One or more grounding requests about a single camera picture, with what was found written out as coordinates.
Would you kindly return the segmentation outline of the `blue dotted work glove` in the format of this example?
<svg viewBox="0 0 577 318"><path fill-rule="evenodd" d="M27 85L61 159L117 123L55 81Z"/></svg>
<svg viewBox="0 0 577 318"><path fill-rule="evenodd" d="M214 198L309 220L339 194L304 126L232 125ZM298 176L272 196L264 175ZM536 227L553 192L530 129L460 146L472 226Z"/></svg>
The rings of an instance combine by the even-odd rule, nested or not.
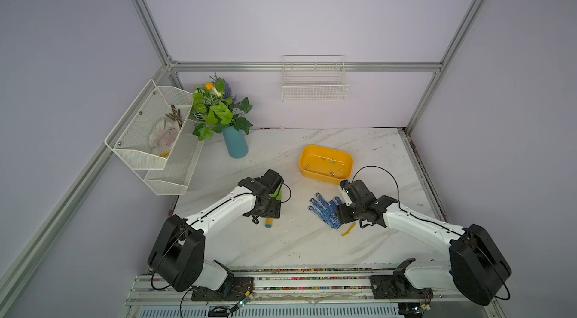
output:
<svg viewBox="0 0 577 318"><path fill-rule="evenodd" d="M342 204L343 202L338 196L332 200L325 200L320 193L316 193L315 196L310 199L308 210L327 226L339 232L341 236L346 236L353 230L356 223L341 223L338 220L337 207Z"/></svg>

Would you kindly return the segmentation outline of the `yellow plastic storage box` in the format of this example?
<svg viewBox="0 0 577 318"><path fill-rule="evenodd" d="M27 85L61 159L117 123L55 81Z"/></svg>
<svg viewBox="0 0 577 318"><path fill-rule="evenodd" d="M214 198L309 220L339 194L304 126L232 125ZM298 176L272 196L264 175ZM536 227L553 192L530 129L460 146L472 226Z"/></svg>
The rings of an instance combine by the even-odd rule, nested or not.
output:
<svg viewBox="0 0 577 318"><path fill-rule="evenodd" d="M303 150L298 166L306 178L339 185L353 176L354 159L343 151L309 145Z"/></svg>

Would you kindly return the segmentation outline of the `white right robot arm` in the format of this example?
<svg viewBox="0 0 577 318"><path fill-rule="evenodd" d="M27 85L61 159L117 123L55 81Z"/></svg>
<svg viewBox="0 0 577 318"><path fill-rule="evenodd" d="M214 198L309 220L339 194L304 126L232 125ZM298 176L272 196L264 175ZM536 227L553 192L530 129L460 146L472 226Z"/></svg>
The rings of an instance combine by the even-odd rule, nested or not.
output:
<svg viewBox="0 0 577 318"><path fill-rule="evenodd" d="M390 196L375 197L361 180L341 181L340 189L350 200L337 207L341 223L366 221L403 232L443 255L440 262L406 259L398 266L394 275L411 288L458 291L469 301L488 306L506 286L512 269L482 226L434 220Z"/></svg>

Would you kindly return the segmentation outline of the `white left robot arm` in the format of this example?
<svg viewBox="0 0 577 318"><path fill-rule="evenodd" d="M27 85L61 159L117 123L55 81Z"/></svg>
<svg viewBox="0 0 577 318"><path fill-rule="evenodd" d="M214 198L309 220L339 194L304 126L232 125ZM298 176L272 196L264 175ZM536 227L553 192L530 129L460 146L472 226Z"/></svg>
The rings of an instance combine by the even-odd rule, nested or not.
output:
<svg viewBox="0 0 577 318"><path fill-rule="evenodd" d="M244 178L225 197L189 217L170 216L163 224L147 263L152 276L159 275L168 288L184 292L207 289L226 298L231 295L234 274L222 263L205 257L207 241L237 217L280 217L282 176L272 169L259 178Z"/></svg>

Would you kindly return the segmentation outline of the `green yellow brush tool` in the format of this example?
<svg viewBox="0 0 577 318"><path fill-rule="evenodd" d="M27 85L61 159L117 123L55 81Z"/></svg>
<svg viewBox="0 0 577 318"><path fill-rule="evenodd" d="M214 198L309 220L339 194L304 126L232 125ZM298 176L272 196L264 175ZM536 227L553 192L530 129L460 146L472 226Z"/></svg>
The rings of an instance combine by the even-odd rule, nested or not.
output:
<svg viewBox="0 0 577 318"><path fill-rule="evenodd" d="M281 211L281 204L282 204L282 186L281 184L274 194L271 194L270 197L274 199L274 202L271 202L268 206L268 210L266 211L266 221L265 226L267 228L271 228L273 226L273 220L280 218L280 211Z"/></svg>

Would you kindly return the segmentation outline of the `teal vase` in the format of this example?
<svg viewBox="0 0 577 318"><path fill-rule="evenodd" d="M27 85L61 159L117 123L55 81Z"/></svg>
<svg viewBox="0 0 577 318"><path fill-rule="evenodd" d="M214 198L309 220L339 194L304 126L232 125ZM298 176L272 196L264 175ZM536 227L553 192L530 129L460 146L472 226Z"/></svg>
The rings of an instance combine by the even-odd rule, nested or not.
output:
<svg viewBox="0 0 577 318"><path fill-rule="evenodd" d="M249 148L246 143L245 133L234 127L227 127L222 131L228 154L231 158L241 159L245 157Z"/></svg>

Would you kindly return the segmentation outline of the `green artificial plant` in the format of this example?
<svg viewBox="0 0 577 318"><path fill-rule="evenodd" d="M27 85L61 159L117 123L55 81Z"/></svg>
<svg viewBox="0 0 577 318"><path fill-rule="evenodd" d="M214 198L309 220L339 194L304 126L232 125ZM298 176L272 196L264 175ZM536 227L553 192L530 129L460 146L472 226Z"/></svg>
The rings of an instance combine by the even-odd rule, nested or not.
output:
<svg viewBox="0 0 577 318"><path fill-rule="evenodd" d="M222 134L228 128L249 135L253 124L246 115L251 111L249 98L239 100L226 80L214 73L209 82L195 86L193 91L189 112L189 119L194 125L192 134L199 141L211 140L215 134Z"/></svg>

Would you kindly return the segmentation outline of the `white cloth in shelf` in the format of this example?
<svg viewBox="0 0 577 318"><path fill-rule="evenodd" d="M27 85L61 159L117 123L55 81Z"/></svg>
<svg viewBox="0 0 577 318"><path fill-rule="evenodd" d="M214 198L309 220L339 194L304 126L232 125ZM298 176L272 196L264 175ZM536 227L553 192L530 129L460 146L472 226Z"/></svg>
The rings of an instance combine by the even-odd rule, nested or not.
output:
<svg viewBox="0 0 577 318"><path fill-rule="evenodd" d="M174 121L168 118L158 120L149 134L149 148L152 154L167 157L179 132L180 127Z"/></svg>

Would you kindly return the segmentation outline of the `brown twigs in shelf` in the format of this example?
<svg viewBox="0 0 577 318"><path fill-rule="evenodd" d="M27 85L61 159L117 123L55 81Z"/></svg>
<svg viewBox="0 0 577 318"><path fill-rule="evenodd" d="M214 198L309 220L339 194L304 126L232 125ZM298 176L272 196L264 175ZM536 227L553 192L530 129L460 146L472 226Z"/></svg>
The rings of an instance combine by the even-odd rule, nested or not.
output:
<svg viewBox="0 0 577 318"><path fill-rule="evenodd" d="M183 126L183 119L180 114L180 109L177 109L175 105L171 105L171 113L165 115L168 119L177 123L178 127Z"/></svg>

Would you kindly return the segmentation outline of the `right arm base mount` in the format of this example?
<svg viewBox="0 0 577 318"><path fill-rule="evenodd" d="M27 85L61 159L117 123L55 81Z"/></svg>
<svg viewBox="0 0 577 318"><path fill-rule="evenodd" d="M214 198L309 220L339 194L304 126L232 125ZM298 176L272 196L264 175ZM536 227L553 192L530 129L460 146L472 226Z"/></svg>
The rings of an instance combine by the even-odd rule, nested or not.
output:
<svg viewBox="0 0 577 318"><path fill-rule="evenodd" d="M375 299L423 299L430 302L434 297L431 288L415 288L405 275L407 268L416 260L403 261L392 274L369 277Z"/></svg>

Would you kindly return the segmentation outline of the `aluminium rail platform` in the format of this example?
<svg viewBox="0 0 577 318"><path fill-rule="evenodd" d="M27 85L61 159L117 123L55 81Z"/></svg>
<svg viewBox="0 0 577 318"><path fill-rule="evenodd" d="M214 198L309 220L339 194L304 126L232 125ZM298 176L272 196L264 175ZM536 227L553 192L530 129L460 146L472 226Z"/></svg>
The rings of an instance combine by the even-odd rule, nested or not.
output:
<svg viewBox="0 0 577 318"><path fill-rule="evenodd" d="M497 301L480 306L458 292L416 290L391 298L377 278L392 269L263 268L234 271L231 292L177 292L158 276L135 278L121 317L503 317Z"/></svg>

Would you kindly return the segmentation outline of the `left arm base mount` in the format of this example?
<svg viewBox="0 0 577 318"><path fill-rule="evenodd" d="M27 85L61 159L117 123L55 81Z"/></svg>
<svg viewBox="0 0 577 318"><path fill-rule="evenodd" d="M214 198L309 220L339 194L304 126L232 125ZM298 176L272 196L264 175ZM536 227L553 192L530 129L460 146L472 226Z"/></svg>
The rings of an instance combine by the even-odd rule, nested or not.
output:
<svg viewBox="0 0 577 318"><path fill-rule="evenodd" d="M241 277L222 263L204 261L190 291L191 301L240 301L254 291L254 277Z"/></svg>

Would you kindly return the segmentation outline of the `white mesh wall shelf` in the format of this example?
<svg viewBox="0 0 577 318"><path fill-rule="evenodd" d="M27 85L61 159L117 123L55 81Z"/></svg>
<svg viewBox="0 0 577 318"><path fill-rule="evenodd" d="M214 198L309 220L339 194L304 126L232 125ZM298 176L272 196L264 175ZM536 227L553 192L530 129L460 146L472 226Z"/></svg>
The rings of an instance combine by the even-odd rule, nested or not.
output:
<svg viewBox="0 0 577 318"><path fill-rule="evenodd" d="M193 95L150 80L105 139L105 146L157 196L189 188L203 143L192 134Z"/></svg>

